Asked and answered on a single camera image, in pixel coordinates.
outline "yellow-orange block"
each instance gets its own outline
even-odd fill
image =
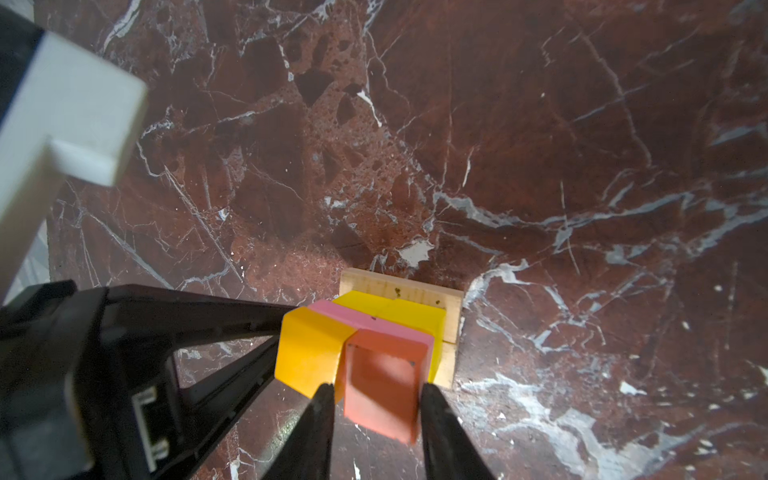
[[[429,381],[434,381],[442,358],[445,310],[408,300],[390,300],[356,291],[345,293],[333,302],[435,337],[435,347],[432,349],[432,362],[429,367]]]
[[[286,313],[280,329],[275,378],[312,398],[317,387],[336,381],[344,342],[355,331],[306,307]]]

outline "brown marble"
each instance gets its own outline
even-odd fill
[[[306,304],[345,266],[465,289],[449,401],[499,478],[768,475],[760,0],[38,0],[151,88],[51,276]],[[185,382],[248,350],[180,352]],[[264,472],[273,383],[197,474]],[[334,478],[423,478],[337,416]]]

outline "white plastic part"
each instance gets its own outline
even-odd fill
[[[0,124],[0,298],[65,176],[114,185],[146,109],[144,82],[43,35]]]

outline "marble surface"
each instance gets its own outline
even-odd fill
[[[768,475],[760,0],[38,0],[145,80],[51,276],[307,304],[345,266],[467,290],[446,395],[499,478]],[[253,346],[178,354],[193,382]],[[198,472],[264,472],[274,382]],[[423,478],[337,417],[334,478]]]

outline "red block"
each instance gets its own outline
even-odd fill
[[[344,416],[391,439],[415,443],[429,365],[424,343],[358,330],[346,341]]]

